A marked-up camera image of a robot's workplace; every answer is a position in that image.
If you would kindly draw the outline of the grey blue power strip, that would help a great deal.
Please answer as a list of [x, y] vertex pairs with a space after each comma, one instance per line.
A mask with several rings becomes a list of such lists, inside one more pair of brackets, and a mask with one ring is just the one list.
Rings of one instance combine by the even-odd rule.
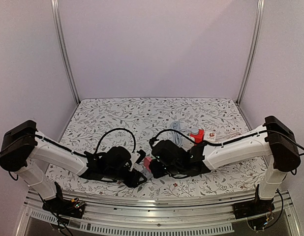
[[146, 179], [151, 179], [153, 177], [153, 174], [146, 168], [144, 168], [141, 173]]

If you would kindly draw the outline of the pink plug adapter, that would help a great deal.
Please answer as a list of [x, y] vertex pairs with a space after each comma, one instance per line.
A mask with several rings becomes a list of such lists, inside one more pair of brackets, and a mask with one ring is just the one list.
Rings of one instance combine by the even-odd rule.
[[145, 167], [149, 172], [151, 172], [151, 170], [150, 170], [150, 163], [151, 163], [151, 161], [152, 161], [152, 158], [149, 157], [149, 156], [145, 157], [144, 160], [143, 160], [143, 165], [144, 165], [144, 167]]

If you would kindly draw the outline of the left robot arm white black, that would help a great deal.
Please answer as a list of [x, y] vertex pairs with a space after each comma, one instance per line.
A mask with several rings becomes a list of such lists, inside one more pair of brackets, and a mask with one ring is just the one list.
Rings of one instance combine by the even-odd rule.
[[64, 213], [68, 204], [61, 197], [61, 188], [57, 183], [51, 183], [34, 160], [56, 165], [86, 180], [121, 181], [127, 187], [135, 188], [147, 181], [134, 167], [145, 156], [143, 150], [129, 152], [124, 147], [112, 147], [107, 152], [79, 153], [49, 139], [37, 130], [35, 121], [27, 120], [5, 133], [0, 167], [21, 177], [56, 213]]

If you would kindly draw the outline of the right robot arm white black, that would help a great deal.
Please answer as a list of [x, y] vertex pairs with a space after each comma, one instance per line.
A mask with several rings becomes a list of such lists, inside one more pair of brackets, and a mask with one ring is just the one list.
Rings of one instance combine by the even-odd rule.
[[304, 155], [304, 147], [296, 142], [293, 131], [275, 116], [266, 117], [264, 124], [250, 132], [221, 143], [202, 140], [185, 150], [155, 136], [149, 144], [153, 156], [149, 169], [154, 178], [178, 174], [193, 177], [257, 156], [272, 157], [256, 189], [257, 197], [249, 204], [252, 214], [260, 214], [267, 208], [286, 175], [300, 166]]

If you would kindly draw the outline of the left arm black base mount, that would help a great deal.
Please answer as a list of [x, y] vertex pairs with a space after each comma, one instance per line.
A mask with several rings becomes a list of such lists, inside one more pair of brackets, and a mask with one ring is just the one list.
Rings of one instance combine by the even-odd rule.
[[55, 215], [64, 215], [68, 217], [81, 219], [83, 217], [86, 202], [78, 198], [65, 200], [54, 198], [51, 200], [42, 200], [43, 209], [52, 212]]

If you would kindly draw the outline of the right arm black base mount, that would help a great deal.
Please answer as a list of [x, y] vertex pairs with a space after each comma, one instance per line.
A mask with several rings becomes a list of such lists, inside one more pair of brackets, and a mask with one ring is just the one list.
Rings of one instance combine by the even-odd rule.
[[233, 214], [236, 219], [252, 217], [274, 210], [273, 200], [260, 200], [255, 197], [253, 200], [239, 202], [232, 205]]

